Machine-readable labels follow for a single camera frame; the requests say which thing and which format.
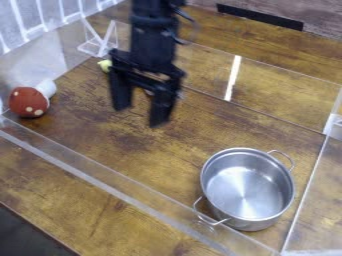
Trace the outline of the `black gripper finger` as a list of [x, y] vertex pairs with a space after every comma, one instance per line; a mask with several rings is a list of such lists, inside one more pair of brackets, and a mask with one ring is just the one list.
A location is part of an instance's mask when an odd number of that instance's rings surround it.
[[177, 91], [165, 87], [157, 87], [149, 109], [149, 126], [157, 127], [169, 121], [171, 113], [176, 103]]
[[112, 106], [116, 111], [130, 106], [132, 85], [124, 72], [110, 69], [109, 71], [109, 91]]

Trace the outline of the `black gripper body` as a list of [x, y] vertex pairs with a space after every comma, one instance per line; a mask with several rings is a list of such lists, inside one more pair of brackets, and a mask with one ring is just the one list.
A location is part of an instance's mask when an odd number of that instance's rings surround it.
[[179, 93], [185, 72], [172, 63], [156, 66], [137, 64], [130, 60], [129, 53], [117, 49], [109, 51], [109, 60], [112, 62], [109, 71], [116, 69], [124, 72], [132, 88], [140, 87], [152, 95], [157, 87], [169, 88]]

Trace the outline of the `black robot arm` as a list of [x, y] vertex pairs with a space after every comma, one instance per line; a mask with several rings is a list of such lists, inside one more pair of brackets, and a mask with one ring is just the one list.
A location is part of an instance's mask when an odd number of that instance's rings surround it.
[[140, 87], [153, 95], [149, 126], [169, 120], [180, 81], [185, 73], [173, 64], [179, 20], [185, 0], [132, 0], [129, 51], [109, 51], [109, 91], [113, 109], [130, 106], [132, 90]]

